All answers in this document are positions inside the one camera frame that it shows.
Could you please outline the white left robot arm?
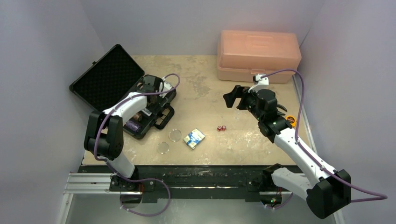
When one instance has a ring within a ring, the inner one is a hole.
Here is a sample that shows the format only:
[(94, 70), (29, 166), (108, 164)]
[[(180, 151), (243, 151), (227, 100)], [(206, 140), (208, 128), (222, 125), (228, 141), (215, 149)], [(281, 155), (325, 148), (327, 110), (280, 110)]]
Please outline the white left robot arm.
[(102, 111), (93, 111), (88, 119), (84, 139), (84, 149), (92, 153), (98, 161), (103, 161), (112, 171), (121, 177), (121, 185), (128, 191), (139, 186), (135, 165), (123, 153), (123, 127), (138, 112), (156, 97), (165, 98), (176, 91), (180, 84), (178, 74), (176, 85), (167, 78), (146, 75), (142, 84), (133, 88), (120, 102)]

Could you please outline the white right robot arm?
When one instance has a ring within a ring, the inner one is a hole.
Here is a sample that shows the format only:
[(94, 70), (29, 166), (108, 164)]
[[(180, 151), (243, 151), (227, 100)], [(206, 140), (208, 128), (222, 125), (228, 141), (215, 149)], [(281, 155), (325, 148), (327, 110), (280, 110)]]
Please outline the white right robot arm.
[(282, 149), (303, 172), (301, 175), (279, 167), (262, 177), (263, 186), (273, 190), (285, 188), (304, 199), (318, 218), (324, 219), (351, 203), (351, 176), (337, 171), (315, 154), (299, 137), (289, 121), (278, 112), (273, 91), (236, 85), (223, 96), (231, 108), (237, 98), (237, 109), (249, 111), (258, 121), (263, 136)]

